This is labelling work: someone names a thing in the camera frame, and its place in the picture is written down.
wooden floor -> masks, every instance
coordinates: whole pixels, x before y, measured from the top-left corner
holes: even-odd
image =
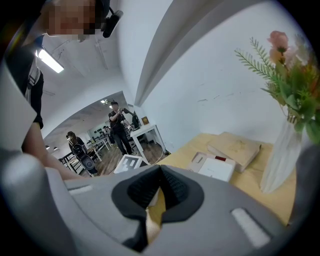
[[[154,164],[160,157],[160,160],[166,157],[164,153],[161,156],[162,148],[159,144],[154,144],[153,142],[146,144],[145,142],[142,142],[141,147],[143,148],[143,153],[146,159],[151,165]],[[137,147],[134,147],[133,151],[136,152],[136,156],[141,156]],[[107,150],[106,147],[104,147],[100,151],[100,155],[102,162],[100,162],[99,159],[94,160],[94,165],[99,175],[108,175],[112,173],[116,169],[121,158],[123,157],[116,143],[113,144],[112,147],[109,148],[109,150]],[[89,177],[89,174],[86,170],[82,170],[80,175],[84,177]]]

fluorescent light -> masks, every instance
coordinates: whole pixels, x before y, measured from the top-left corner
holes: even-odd
[[[42,49],[39,54],[36,51],[35,56],[52,68],[55,72],[60,73],[64,70],[64,67],[61,66],[46,50]]]

white vase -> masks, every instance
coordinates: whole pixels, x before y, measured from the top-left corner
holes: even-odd
[[[285,119],[264,169],[260,188],[271,193],[285,182],[295,169],[301,150],[302,133],[295,131],[295,117]]]

black pants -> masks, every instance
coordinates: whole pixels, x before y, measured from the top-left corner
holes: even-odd
[[[129,155],[132,154],[132,149],[131,149],[131,146],[130,146],[129,141],[127,139],[126,132],[124,130],[115,132],[114,133],[114,140],[115,140],[116,144],[118,145],[119,149],[121,150],[122,155],[124,155],[126,153],[128,153]]]

ceiling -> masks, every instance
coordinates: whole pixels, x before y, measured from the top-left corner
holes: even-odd
[[[117,10],[118,0],[111,0],[110,6]],[[42,45],[64,67],[57,74],[42,61],[37,62],[44,76],[43,92],[50,96],[54,96],[62,86],[67,86],[69,81],[85,78],[99,69],[119,66],[117,30],[109,38],[104,38],[102,32],[97,31],[83,42],[76,38],[45,35]]]
[[[103,97],[91,105],[81,109],[59,124],[48,134],[48,136],[45,137],[44,143],[50,146],[50,150],[53,150],[54,147],[59,148],[66,143],[66,135],[69,131],[73,131],[77,135],[106,122],[108,120],[108,114],[112,109],[109,107],[110,103],[102,104],[100,102],[105,99],[109,102],[113,100],[118,102],[120,107],[127,106],[127,102],[122,91]]]

